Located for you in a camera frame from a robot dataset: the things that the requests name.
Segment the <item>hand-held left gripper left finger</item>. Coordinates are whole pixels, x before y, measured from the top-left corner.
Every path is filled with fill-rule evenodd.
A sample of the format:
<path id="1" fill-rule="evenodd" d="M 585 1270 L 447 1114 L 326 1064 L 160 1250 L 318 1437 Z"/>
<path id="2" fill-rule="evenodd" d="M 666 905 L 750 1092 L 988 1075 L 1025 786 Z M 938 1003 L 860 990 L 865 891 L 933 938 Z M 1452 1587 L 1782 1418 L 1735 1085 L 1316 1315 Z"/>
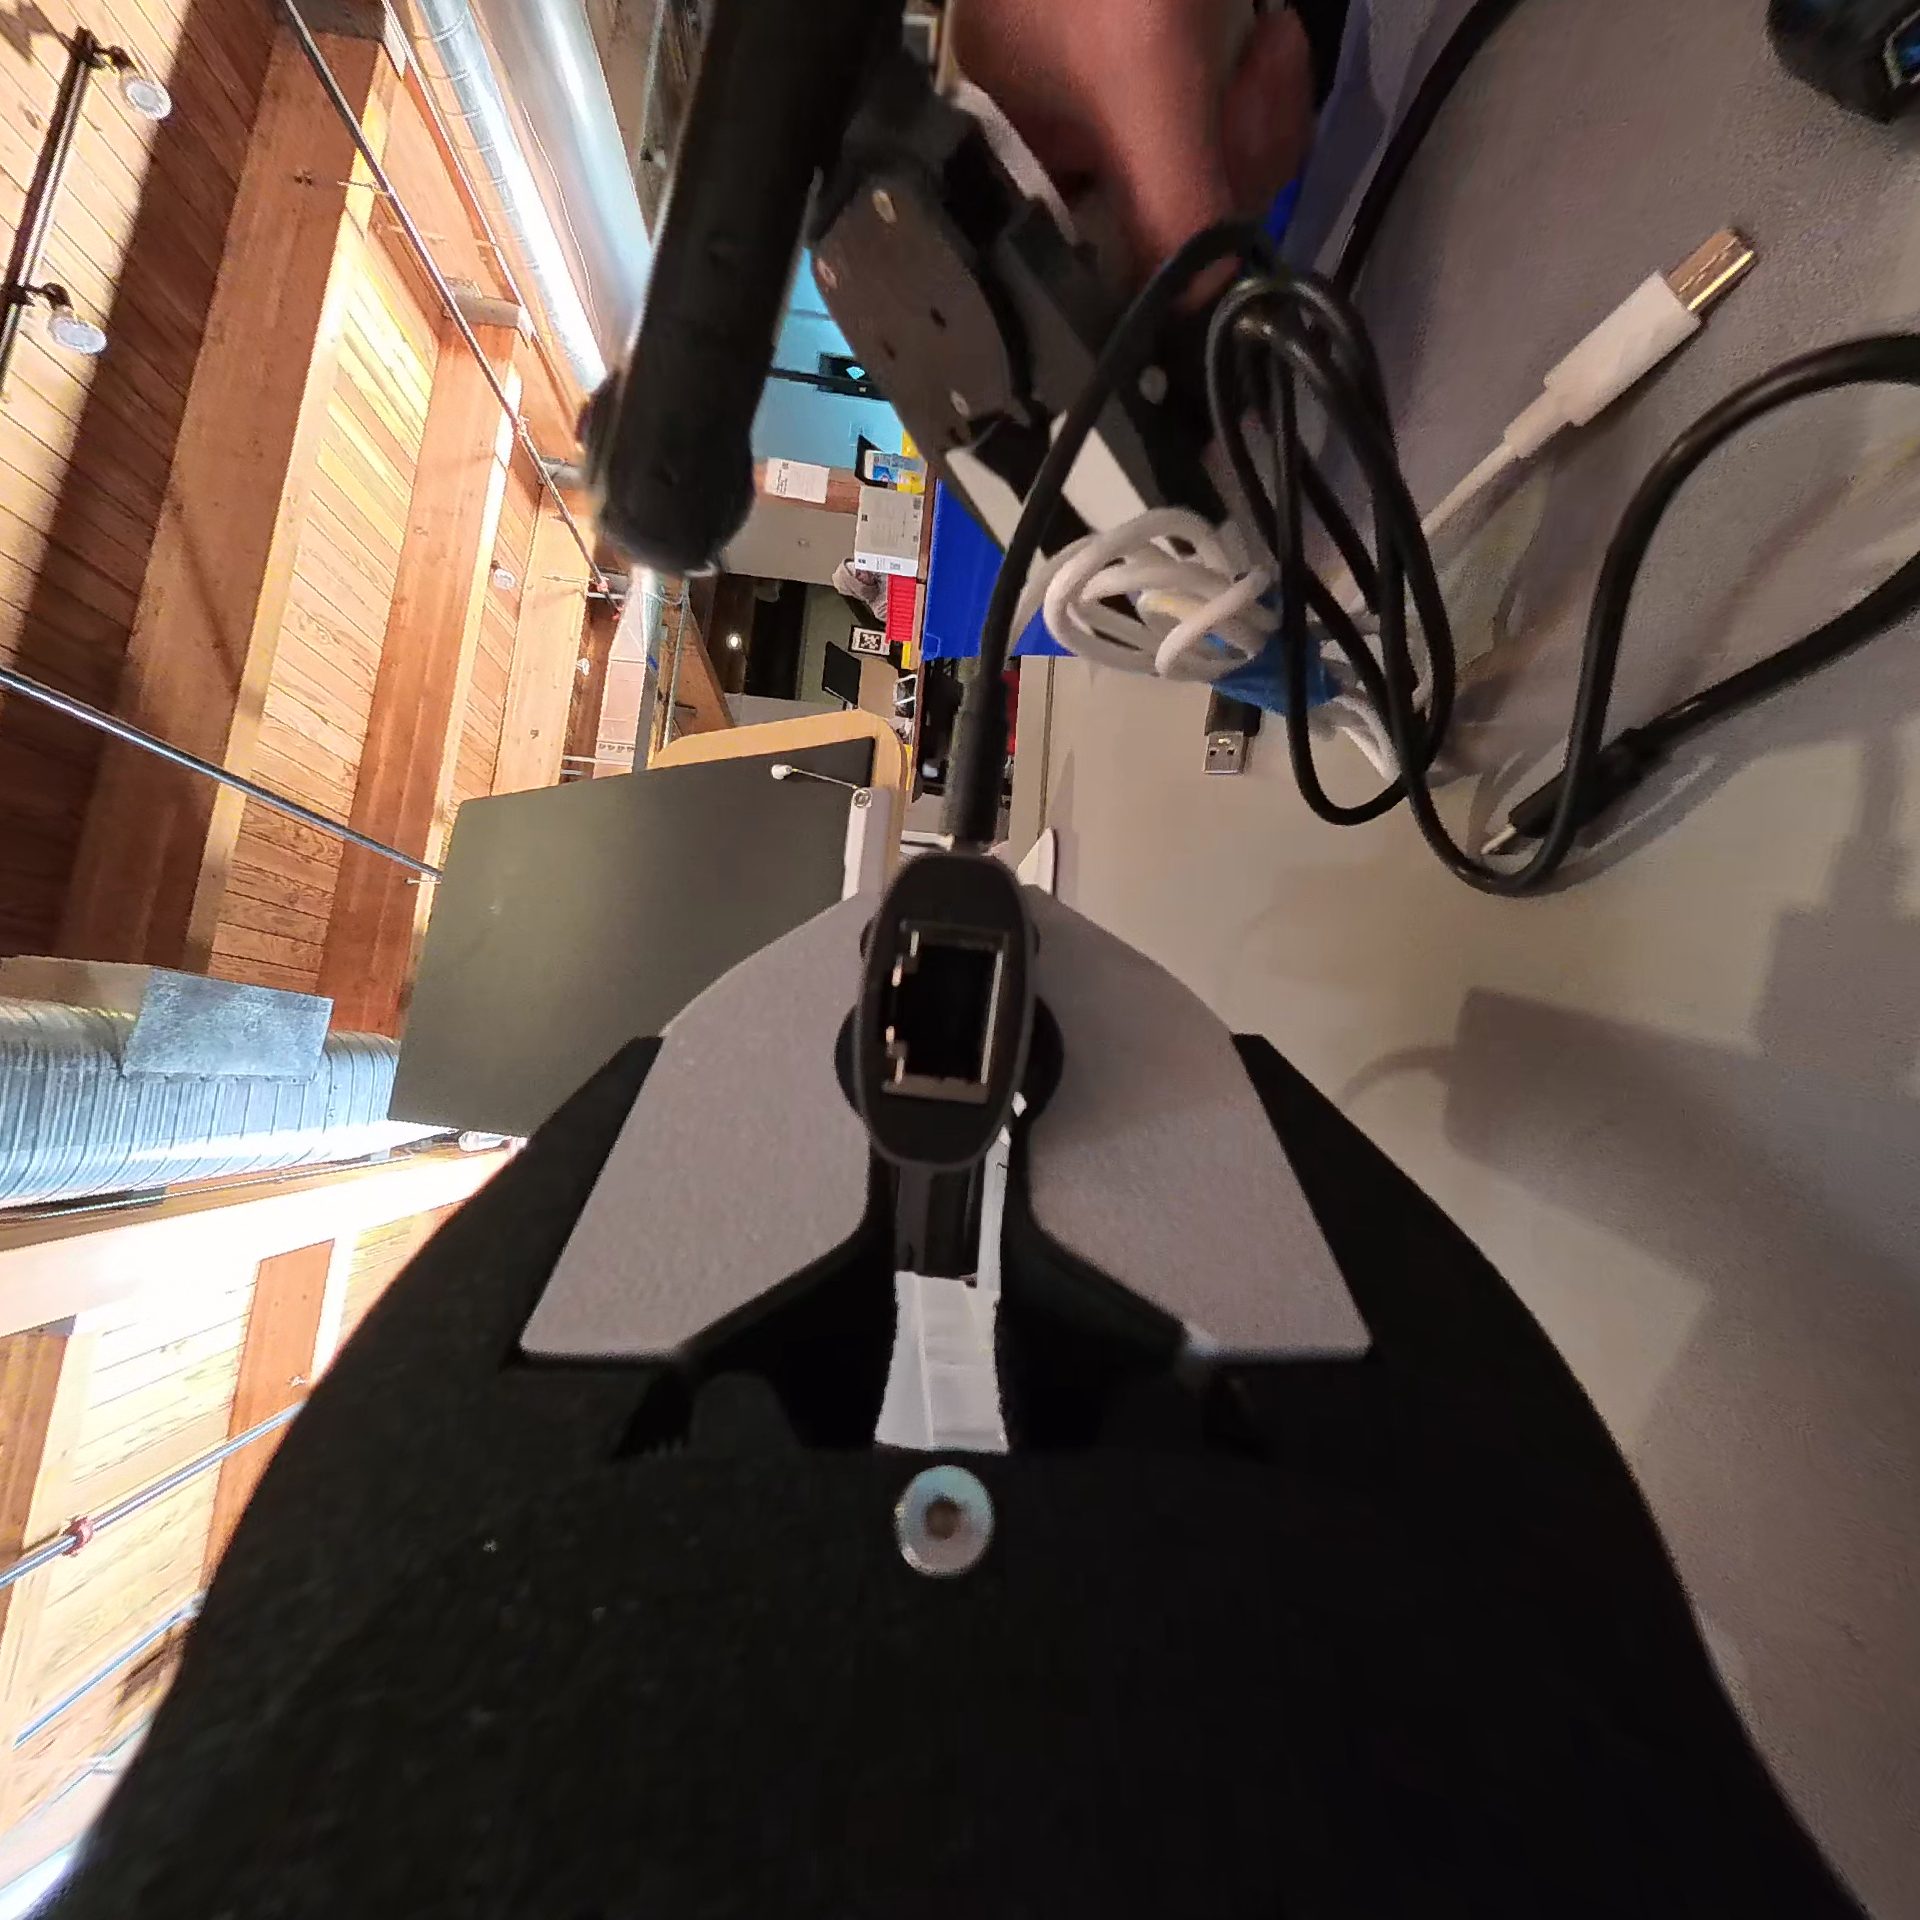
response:
<path id="1" fill-rule="evenodd" d="M 877 905 L 828 905 L 668 1022 L 520 1331 L 526 1361 L 693 1361 L 854 1251 L 870 1147 L 837 1045 Z"/>

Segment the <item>grey desk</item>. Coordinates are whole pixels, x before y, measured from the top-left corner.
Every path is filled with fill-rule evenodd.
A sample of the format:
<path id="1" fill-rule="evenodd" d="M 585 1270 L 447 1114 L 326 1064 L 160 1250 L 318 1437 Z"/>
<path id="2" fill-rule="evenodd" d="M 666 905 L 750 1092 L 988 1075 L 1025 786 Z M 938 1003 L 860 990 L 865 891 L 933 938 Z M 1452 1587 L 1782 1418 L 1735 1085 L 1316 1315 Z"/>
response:
<path id="1" fill-rule="evenodd" d="M 1560 761 L 1608 540 L 1659 454 L 1809 349 L 1917 325 L 1917 119 L 1796 82 L 1764 4 L 1519 4 L 1358 294 L 1422 507 L 1716 227 L 1749 280 L 1443 544 L 1452 821 Z M 1712 727 L 1569 885 L 1485 897 L 1407 813 L 1329 828 L 1277 727 L 1064 661 L 1064 897 L 1263 1034 L 1476 1239 L 1636 1471 L 1767 1762 L 1917 1915 L 1917 619 Z"/>

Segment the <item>wooden board with dark panel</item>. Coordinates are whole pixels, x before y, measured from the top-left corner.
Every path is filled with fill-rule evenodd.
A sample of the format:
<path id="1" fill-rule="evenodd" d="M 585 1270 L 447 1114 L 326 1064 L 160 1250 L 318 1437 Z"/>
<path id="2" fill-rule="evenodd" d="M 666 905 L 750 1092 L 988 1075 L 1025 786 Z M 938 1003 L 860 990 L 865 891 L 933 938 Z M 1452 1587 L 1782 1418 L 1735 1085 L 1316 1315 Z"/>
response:
<path id="1" fill-rule="evenodd" d="M 777 759 L 908 789 L 901 734 L 802 710 L 672 742 L 634 774 L 476 797 L 433 885 L 391 1116 L 533 1135 L 634 1040 L 843 901 L 848 800 Z"/>

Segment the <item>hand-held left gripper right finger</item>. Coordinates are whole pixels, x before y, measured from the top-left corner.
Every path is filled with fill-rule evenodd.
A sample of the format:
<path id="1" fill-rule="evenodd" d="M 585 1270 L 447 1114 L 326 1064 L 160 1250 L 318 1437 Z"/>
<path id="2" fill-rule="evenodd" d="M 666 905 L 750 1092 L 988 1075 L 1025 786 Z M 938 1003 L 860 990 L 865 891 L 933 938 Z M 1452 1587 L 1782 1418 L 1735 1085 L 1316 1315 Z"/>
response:
<path id="1" fill-rule="evenodd" d="M 1019 1308 L 1158 1310 L 1206 1361 L 1357 1361 L 1351 1284 L 1228 1026 L 1179 977 L 1052 896 L 1026 899 L 1034 984 L 1061 1068 L 1015 1124 L 1002 1200 L 997 1360 Z"/>

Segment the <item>person's right hand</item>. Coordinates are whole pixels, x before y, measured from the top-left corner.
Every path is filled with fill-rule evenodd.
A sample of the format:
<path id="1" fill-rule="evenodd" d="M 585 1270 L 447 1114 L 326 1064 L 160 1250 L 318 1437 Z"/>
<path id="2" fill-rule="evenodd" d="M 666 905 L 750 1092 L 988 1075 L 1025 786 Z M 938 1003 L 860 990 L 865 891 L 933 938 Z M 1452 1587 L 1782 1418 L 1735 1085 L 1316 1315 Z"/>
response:
<path id="1" fill-rule="evenodd" d="M 1261 222 L 1299 180 L 1339 55 L 1318 4 L 964 2 L 958 74 L 1138 288 L 1192 236 Z"/>

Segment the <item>blue plastic bin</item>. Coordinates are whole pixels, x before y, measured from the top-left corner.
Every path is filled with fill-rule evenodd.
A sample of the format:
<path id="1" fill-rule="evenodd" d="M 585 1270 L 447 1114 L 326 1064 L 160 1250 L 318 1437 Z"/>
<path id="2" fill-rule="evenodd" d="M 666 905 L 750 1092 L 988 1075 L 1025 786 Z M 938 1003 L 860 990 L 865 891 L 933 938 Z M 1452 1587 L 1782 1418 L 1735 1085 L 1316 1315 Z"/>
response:
<path id="1" fill-rule="evenodd" d="M 931 505 L 920 651 L 924 661 L 977 659 L 1002 548 L 947 481 L 933 486 Z"/>

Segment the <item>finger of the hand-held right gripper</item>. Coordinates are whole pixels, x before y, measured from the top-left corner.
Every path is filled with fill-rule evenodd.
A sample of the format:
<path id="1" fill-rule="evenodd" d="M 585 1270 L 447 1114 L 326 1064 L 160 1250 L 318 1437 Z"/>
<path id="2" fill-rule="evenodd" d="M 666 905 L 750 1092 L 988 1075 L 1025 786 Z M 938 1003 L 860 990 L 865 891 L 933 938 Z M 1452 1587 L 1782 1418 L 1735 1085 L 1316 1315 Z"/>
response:
<path id="1" fill-rule="evenodd" d="M 997 548 L 1008 548 L 1048 452 L 1045 425 L 985 425 L 943 454 L 943 486 Z"/>
<path id="2" fill-rule="evenodd" d="M 1085 526 L 1121 526 L 1161 509 L 1205 509 L 1205 454 L 1188 438 L 1140 425 L 1096 425 L 1062 486 Z"/>

